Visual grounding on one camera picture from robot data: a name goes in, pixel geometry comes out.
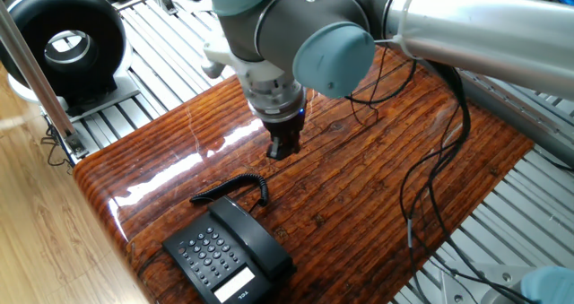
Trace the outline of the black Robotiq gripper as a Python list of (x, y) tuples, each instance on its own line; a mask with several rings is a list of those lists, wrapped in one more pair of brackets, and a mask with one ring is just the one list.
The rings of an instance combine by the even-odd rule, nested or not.
[(268, 158), (281, 161), (287, 154), (291, 155), (300, 152), (300, 132), (304, 127), (305, 117), (306, 110), (300, 109), (294, 117), (288, 120), (277, 123), (263, 122), (271, 138), (271, 144), (266, 151)]

